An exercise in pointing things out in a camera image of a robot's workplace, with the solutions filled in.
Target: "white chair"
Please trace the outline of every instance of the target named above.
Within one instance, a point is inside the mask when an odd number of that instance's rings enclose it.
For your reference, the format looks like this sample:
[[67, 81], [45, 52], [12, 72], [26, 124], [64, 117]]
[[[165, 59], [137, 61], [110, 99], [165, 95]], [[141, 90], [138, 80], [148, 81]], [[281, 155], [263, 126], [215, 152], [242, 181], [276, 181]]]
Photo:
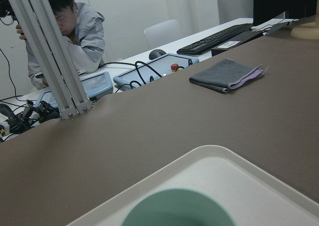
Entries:
[[180, 25], [175, 19], [152, 25], [145, 29], [144, 34], [150, 49], [182, 38]]

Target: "green bowl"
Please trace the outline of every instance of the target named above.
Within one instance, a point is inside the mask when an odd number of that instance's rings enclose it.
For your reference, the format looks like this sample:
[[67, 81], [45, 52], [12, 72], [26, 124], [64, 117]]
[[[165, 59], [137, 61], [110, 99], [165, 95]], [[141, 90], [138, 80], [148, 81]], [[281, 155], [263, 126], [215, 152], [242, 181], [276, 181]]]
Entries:
[[139, 202], [122, 226], [235, 226], [211, 198], [186, 189], [157, 192]]

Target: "sticker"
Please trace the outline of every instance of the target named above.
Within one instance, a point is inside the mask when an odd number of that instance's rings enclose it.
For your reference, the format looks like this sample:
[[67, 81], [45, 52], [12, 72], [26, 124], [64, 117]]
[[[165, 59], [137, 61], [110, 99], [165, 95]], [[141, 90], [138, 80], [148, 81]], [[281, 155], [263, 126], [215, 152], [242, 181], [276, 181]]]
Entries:
[[218, 46], [217, 48], [230, 48], [236, 44], [238, 44], [240, 41], [228, 41], [220, 46]]

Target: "black keyboard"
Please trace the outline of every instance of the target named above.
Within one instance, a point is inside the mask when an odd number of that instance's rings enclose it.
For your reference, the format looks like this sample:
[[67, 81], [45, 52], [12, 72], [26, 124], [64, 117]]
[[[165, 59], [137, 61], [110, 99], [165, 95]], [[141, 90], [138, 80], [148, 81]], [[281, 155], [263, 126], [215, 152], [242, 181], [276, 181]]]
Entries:
[[249, 31], [251, 27], [251, 23], [233, 25], [213, 35], [205, 37], [202, 40], [184, 46], [177, 50], [177, 54], [201, 54], [202, 52], [209, 50], [244, 31]]

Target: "gray jacket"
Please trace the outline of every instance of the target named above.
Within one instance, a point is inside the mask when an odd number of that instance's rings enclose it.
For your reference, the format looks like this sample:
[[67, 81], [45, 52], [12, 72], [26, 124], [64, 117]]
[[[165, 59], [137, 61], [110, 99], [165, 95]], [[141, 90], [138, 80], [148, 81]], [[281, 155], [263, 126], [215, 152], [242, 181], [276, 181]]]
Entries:
[[[77, 70], [82, 72], [94, 72], [101, 63], [105, 49], [104, 31], [102, 22], [104, 18], [91, 6], [77, 2], [77, 25], [74, 29], [77, 45], [64, 36], [67, 48]], [[41, 68], [33, 55], [29, 43], [26, 41], [28, 56], [28, 75], [32, 84], [37, 89], [45, 88], [42, 79], [35, 78], [35, 74], [41, 73]]]

